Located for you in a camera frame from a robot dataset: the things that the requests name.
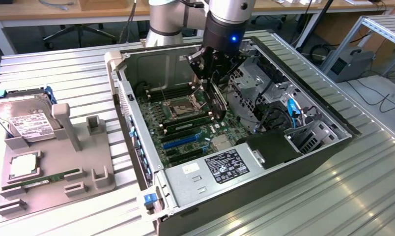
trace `white label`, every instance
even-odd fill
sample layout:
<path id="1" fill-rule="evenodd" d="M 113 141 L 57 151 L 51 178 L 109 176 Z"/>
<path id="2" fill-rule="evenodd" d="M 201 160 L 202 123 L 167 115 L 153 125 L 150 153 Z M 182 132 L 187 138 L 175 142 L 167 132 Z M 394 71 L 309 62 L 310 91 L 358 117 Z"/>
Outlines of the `white label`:
<path id="1" fill-rule="evenodd" d="M 187 55 L 179 56 L 179 61 L 187 60 Z"/>
<path id="2" fill-rule="evenodd" d="M 179 129 L 185 129 L 185 128 L 189 128 L 189 127 L 191 127 L 193 125 L 194 125 L 194 124 L 186 124 L 186 125 L 178 127 L 177 130 L 179 130 Z"/>
<path id="3" fill-rule="evenodd" d="M 199 170 L 199 165 L 197 162 L 183 167 L 185 174 L 190 174 L 191 172 L 195 172 L 198 170 Z"/>
<path id="4" fill-rule="evenodd" d="M 41 137 L 54 133 L 53 126 L 45 113 L 22 117 L 11 117 L 10 122 L 25 139 Z"/>

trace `blue pcie slot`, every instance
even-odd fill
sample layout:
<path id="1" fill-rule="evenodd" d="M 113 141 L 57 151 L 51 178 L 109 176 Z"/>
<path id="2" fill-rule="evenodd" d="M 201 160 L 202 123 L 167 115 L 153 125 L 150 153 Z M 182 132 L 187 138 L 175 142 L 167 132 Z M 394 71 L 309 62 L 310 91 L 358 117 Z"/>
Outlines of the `blue pcie slot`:
<path id="1" fill-rule="evenodd" d="M 189 144 L 191 142 L 195 142 L 195 141 L 198 141 L 199 138 L 201 138 L 201 133 L 195 134 L 194 136 L 190 136 L 187 138 L 183 138 L 183 139 L 181 139 L 178 141 L 174 141 L 174 142 L 169 143 L 169 144 L 165 144 L 163 149 L 166 150 L 166 149 L 174 148 L 177 146 L 181 146 L 183 144 Z"/>

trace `motherboard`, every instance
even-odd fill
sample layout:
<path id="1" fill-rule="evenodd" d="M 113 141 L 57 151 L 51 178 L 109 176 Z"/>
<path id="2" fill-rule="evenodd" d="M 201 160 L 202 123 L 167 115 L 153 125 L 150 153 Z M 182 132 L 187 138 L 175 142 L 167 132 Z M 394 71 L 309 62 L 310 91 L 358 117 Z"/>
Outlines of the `motherboard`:
<path id="1" fill-rule="evenodd" d="M 138 103 L 162 163 L 167 168 L 233 147 L 249 136 L 231 110 L 218 121 L 206 103 L 205 91 L 177 97 L 139 97 Z"/>

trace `green circuit board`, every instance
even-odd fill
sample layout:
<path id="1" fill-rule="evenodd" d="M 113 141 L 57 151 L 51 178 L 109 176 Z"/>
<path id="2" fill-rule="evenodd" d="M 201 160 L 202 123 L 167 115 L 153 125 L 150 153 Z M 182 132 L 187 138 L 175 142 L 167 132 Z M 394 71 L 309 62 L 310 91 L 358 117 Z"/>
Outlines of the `green circuit board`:
<path id="1" fill-rule="evenodd" d="M 194 98 L 183 96 L 154 103 L 149 102 L 146 98 L 138 98 L 138 103 L 162 163 L 167 168 L 234 146 L 239 139 L 249 136 L 247 130 L 231 110 L 227 111 L 222 121 L 206 116 L 210 106 L 206 105 L 202 91 L 194 93 Z M 189 135 L 165 142 L 165 138 L 171 134 L 165 133 L 161 124 L 199 115 L 203 117 L 194 119 L 187 125 L 177 124 L 166 129 L 167 132 L 175 132 L 175 135 L 177 129 L 181 128 L 181 131 L 187 132 Z M 197 135 L 197 141 L 173 148 L 163 148 L 165 144 L 194 135 Z"/>

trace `office chair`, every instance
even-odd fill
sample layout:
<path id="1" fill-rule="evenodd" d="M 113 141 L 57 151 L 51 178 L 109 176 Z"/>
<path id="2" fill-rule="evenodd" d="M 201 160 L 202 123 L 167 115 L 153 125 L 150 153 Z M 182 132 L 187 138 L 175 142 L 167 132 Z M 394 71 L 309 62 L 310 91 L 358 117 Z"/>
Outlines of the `office chair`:
<path id="1" fill-rule="evenodd" d="M 54 48 L 54 43 L 51 42 L 53 39 L 66 35 L 67 33 L 77 31 L 79 34 L 79 47 L 82 48 L 82 36 L 83 36 L 83 31 L 95 33 L 103 37 L 107 37 L 113 40 L 113 44 L 117 44 L 117 37 L 114 35 L 111 35 L 110 33 L 106 33 L 105 31 L 102 31 L 102 29 L 105 29 L 103 23 L 99 23 L 99 29 L 94 29 L 91 27 L 89 27 L 91 24 L 75 24 L 70 27 L 66 27 L 65 25 L 61 25 L 61 30 L 50 35 L 49 37 L 43 38 L 43 42 L 45 42 L 45 46 L 47 49 L 53 49 Z"/>
<path id="2" fill-rule="evenodd" d="M 255 25 L 258 23 L 258 19 L 261 17 L 265 17 L 269 21 L 270 20 L 275 20 L 278 21 L 278 29 L 281 30 L 282 29 L 282 25 L 283 25 L 283 22 L 286 21 L 287 19 L 287 15 L 282 15 L 281 18 L 277 18 L 277 17 L 273 17 L 271 19 L 267 17 L 267 16 L 257 16 L 257 18 L 251 21 L 251 23 Z"/>

